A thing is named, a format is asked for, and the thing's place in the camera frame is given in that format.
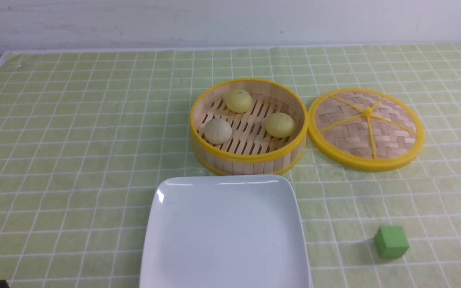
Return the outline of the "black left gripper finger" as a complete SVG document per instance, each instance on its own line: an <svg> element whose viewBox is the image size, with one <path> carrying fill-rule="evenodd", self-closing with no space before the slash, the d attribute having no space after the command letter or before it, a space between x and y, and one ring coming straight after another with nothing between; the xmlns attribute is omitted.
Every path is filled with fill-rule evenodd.
<svg viewBox="0 0 461 288"><path fill-rule="evenodd" d="M0 280L0 288L9 288L9 284L6 280Z"/></svg>

